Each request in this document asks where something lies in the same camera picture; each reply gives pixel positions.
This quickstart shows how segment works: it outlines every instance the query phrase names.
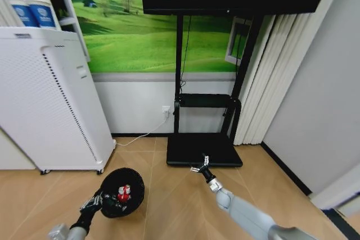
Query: black cable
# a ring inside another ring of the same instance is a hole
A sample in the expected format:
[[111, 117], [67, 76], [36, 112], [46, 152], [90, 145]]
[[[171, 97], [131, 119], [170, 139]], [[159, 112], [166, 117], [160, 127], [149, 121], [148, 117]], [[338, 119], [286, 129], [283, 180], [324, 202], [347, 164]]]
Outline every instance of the black cable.
[[186, 40], [186, 47], [185, 47], [184, 64], [183, 64], [183, 66], [182, 66], [182, 72], [181, 72], [181, 77], [180, 77], [180, 92], [181, 92], [181, 93], [182, 93], [182, 87], [186, 85], [186, 81], [182, 79], [182, 76], [183, 76], [184, 70], [185, 70], [187, 46], [188, 46], [188, 44], [189, 44], [190, 25], [191, 25], [191, 16], [190, 16], [190, 19], [189, 19], [189, 25], [188, 25], [188, 27], [187, 27], [187, 40]]
[[235, 65], [235, 74], [236, 74], [236, 76], [237, 76], [237, 73], [239, 71], [238, 68], [237, 68], [237, 62], [239, 60], [239, 50], [240, 50], [240, 43], [241, 43], [241, 38], [242, 38], [241, 32], [242, 32], [242, 30], [244, 28], [244, 25], [246, 25], [246, 19], [245, 19], [244, 23], [241, 24], [240, 37], [238, 39], [238, 45], [237, 45], [237, 51], [236, 51], [236, 65]]

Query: black metal stand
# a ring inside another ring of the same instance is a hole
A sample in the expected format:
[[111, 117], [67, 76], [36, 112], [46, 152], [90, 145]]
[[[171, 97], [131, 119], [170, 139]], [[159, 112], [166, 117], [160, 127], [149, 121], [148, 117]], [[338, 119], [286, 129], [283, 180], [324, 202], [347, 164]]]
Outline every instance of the black metal stand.
[[[188, 166], [203, 162], [203, 153], [210, 156], [211, 166], [240, 167], [242, 161], [233, 147], [239, 123], [241, 102], [239, 95], [259, 34], [263, 15], [253, 17], [246, 47], [242, 54], [232, 94], [180, 94], [183, 15], [177, 16], [176, 71], [174, 102], [174, 134], [168, 139], [166, 162], [173, 166]], [[226, 108], [220, 133], [179, 133], [180, 107]], [[230, 137], [227, 136], [233, 119]]]

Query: small figurine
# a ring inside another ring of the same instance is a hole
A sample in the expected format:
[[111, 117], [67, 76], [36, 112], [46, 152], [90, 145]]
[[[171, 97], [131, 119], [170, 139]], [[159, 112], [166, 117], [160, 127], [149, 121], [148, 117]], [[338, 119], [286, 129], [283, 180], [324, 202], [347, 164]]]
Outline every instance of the small figurine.
[[130, 186], [125, 185], [123, 187], [119, 188], [119, 194], [118, 194], [118, 200], [119, 202], [127, 202], [129, 199], [131, 199], [130, 195]]

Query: black bowl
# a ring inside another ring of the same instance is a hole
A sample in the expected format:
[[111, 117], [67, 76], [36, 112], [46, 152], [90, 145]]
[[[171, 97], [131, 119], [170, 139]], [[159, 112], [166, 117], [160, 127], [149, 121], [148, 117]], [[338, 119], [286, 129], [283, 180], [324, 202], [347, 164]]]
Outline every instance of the black bowl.
[[[131, 199], [120, 205], [115, 198], [118, 195], [119, 187], [125, 185], [130, 185]], [[102, 191], [101, 212], [107, 218], [118, 218], [131, 214], [140, 206], [144, 200], [145, 186], [137, 171], [121, 168], [111, 172], [103, 180], [98, 192], [100, 191]]]

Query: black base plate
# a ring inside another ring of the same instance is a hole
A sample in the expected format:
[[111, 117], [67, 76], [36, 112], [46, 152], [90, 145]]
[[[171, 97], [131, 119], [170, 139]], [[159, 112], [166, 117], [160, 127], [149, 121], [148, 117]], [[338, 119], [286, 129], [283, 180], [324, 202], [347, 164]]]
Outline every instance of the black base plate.
[[177, 133], [168, 138], [166, 162], [171, 166], [190, 166], [209, 156], [211, 167], [241, 167], [242, 161], [230, 139], [222, 133]]

